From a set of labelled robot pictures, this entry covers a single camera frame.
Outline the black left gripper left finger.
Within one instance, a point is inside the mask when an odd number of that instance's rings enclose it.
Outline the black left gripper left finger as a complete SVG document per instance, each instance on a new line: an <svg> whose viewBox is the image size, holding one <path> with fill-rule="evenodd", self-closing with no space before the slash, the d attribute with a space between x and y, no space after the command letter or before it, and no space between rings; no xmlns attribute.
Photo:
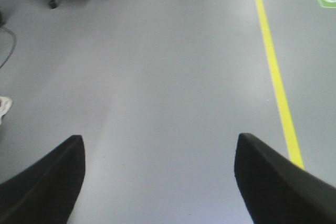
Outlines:
<svg viewBox="0 0 336 224"><path fill-rule="evenodd" d="M67 223L85 172L84 142L73 135L1 184L1 223Z"/></svg>

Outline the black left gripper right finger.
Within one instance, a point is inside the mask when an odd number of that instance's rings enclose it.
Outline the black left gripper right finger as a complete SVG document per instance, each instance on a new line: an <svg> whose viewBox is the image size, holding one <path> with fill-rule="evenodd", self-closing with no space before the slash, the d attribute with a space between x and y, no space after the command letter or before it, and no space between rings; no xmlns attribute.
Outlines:
<svg viewBox="0 0 336 224"><path fill-rule="evenodd" d="M238 137L234 175L253 223L335 223L335 187L250 133Z"/></svg>

